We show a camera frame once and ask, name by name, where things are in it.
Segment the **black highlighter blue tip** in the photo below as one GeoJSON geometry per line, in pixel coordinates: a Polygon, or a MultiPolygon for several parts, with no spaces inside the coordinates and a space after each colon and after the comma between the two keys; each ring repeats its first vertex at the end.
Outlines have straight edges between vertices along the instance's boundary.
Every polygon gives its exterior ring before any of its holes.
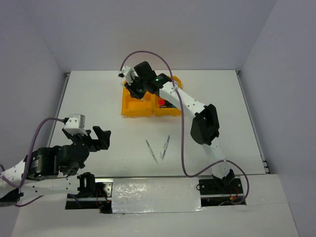
{"type": "Polygon", "coordinates": [[[164,104],[159,106],[160,109],[175,108],[172,104],[164,104]]]}

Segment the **blue clear pen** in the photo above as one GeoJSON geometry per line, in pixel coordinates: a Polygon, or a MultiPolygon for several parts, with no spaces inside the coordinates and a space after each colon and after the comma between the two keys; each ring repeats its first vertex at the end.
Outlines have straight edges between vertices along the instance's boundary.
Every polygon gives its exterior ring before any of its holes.
{"type": "Polygon", "coordinates": [[[169,141],[170,141],[170,135],[167,138],[167,141],[165,142],[164,146],[163,146],[163,152],[161,153],[161,159],[164,160],[165,158],[165,154],[169,145],[169,141]]]}

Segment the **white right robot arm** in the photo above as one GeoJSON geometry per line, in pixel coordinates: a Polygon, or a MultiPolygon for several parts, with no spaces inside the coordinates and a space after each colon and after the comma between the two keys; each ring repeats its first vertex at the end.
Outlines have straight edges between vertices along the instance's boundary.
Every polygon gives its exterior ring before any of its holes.
{"type": "Polygon", "coordinates": [[[216,107],[201,103],[188,95],[179,87],[173,75],[156,74],[147,61],[133,68],[122,66],[119,76],[126,80],[124,87],[132,98],[142,99],[148,92],[181,110],[182,118],[188,118],[191,122],[192,139],[201,145],[206,155],[213,160],[211,165],[199,171],[197,175],[210,169],[215,189],[226,193],[232,187],[235,174],[227,165],[226,155],[220,146],[220,125],[216,107]]]}

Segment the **yellow clear pen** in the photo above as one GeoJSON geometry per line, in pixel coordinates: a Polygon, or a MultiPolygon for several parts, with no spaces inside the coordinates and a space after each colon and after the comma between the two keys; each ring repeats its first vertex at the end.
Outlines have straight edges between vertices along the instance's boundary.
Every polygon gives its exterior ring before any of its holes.
{"type": "Polygon", "coordinates": [[[131,98],[133,100],[142,100],[145,101],[145,92],[140,90],[134,90],[134,88],[130,87],[127,82],[121,83],[122,87],[123,87],[123,100],[127,100],[127,98],[131,98]]]}

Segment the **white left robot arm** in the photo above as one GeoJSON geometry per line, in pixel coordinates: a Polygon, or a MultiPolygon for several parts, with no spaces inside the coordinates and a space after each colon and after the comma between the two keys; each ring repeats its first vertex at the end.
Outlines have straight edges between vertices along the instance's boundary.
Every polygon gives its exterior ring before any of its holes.
{"type": "Polygon", "coordinates": [[[71,194],[91,197],[96,193],[95,176],[90,172],[78,175],[85,167],[91,152],[107,150],[111,131],[93,126],[97,138],[90,130],[81,127],[62,131],[72,141],[70,145],[42,147],[34,150],[37,136],[31,141],[28,154],[18,164],[2,169],[0,174],[0,205],[20,207],[19,201],[34,197],[39,199],[53,194],[71,194]]]}

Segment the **green clear pen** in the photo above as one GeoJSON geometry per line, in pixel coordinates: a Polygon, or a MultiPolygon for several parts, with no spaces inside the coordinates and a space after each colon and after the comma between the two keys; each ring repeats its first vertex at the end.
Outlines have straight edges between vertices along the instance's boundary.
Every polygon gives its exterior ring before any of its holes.
{"type": "Polygon", "coordinates": [[[156,158],[156,156],[155,156],[155,154],[154,154],[154,152],[153,152],[153,150],[152,150],[152,148],[151,148],[151,146],[150,146],[148,140],[146,139],[145,141],[146,141],[146,144],[147,144],[148,149],[149,149],[149,151],[150,151],[150,154],[151,154],[151,156],[153,157],[153,160],[154,160],[155,163],[158,165],[158,160],[157,160],[157,158],[156,158]]]}

